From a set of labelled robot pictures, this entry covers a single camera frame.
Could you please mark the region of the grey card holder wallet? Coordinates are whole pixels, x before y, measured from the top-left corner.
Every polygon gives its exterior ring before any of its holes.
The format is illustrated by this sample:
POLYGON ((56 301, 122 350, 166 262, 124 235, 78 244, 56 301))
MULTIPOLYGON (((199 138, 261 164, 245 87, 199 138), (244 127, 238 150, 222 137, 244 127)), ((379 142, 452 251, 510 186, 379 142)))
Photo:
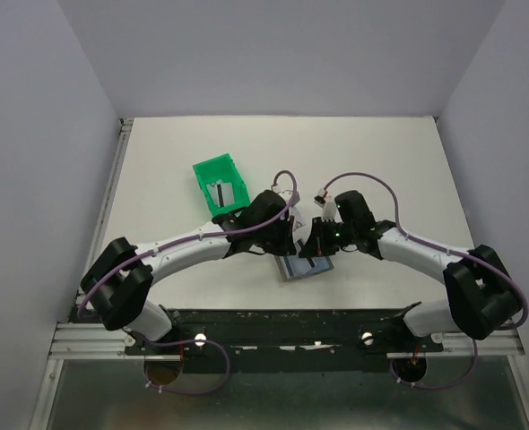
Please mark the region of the grey card holder wallet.
POLYGON ((275 261, 283 282, 307 279, 330 271, 334 267, 328 257, 276 256, 275 261))

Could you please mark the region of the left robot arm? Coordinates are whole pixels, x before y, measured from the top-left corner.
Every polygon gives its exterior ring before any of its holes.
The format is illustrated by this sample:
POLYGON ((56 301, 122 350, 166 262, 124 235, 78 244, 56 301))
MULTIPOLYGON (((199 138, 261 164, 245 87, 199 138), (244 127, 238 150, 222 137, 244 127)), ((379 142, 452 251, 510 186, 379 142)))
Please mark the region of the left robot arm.
POLYGON ((254 248, 294 255, 291 207, 298 201, 295 191, 265 190, 247 207, 218 215, 188 234, 140 245, 125 237, 115 239, 82 277, 84 299, 78 310, 90 305, 107 330, 130 331, 145 338, 154 352, 168 353, 177 334, 168 311, 148 301, 151 287, 197 264, 248 254, 254 248))

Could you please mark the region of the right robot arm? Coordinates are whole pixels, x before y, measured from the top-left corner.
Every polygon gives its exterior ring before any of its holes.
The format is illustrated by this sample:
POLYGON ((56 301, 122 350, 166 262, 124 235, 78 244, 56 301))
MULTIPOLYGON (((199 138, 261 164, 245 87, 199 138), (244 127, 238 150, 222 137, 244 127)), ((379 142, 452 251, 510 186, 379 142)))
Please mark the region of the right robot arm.
POLYGON ((411 268, 445 287, 445 299, 418 302, 401 311, 400 322, 390 329, 396 348, 411 350, 423 337, 437 332, 461 332, 484 340, 523 311, 520 294, 492 248, 449 248, 412 236, 394 221, 375 220, 356 190, 336 197, 322 191, 315 201, 322 214, 312 220, 299 257, 327 257, 353 247, 380 261, 411 268))

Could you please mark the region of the green plastic bin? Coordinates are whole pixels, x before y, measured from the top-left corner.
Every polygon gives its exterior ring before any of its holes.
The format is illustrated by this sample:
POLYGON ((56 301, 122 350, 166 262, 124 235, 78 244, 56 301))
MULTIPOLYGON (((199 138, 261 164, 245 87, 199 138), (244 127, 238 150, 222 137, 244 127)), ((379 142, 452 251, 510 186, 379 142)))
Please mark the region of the green plastic bin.
POLYGON ((193 170, 213 217, 250 204, 246 184, 229 153, 194 164, 193 170))

